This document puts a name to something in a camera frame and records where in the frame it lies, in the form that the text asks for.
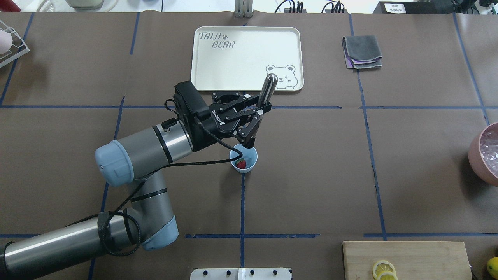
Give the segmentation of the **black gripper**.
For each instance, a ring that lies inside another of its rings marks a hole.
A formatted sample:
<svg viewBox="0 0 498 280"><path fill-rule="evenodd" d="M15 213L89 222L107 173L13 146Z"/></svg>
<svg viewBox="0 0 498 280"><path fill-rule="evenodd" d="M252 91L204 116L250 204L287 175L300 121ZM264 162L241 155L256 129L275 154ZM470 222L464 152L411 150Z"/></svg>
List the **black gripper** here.
<svg viewBox="0 0 498 280"><path fill-rule="evenodd" d="M253 148L256 134L263 120L263 115L272 109L271 103L261 107L242 110L255 105L260 95L242 94L242 92L213 92L211 109L206 103L200 107L183 102L183 129L188 135L192 152L197 152L217 142L214 137L222 140L235 137L245 148ZM235 122L224 122L218 113L235 110Z"/></svg>

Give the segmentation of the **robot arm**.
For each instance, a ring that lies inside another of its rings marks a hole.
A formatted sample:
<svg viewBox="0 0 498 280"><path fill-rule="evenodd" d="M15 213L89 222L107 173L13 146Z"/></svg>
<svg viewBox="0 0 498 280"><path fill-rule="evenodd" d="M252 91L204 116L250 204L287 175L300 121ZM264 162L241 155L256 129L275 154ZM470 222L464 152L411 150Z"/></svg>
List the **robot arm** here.
<svg viewBox="0 0 498 280"><path fill-rule="evenodd" d="M164 97L129 94L8 93L1 99L1 279L22 278L50 263L67 269L57 280L187 279L194 268L269 266L241 238L239 215L250 175L229 163L165 168L180 227L170 246L130 256L109 255L98 235L98 213L114 211L129 193L109 186L94 151L173 116Z"/></svg>

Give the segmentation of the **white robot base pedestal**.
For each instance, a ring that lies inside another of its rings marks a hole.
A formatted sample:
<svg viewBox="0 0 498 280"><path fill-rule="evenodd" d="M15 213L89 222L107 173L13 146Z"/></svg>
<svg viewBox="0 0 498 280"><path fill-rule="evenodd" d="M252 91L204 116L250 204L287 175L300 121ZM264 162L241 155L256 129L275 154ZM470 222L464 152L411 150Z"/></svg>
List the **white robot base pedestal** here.
<svg viewBox="0 0 498 280"><path fill-rule="evenodd" d="M292 280L291 269L276 268L217 268L194 269L191 280Z"/></svg>

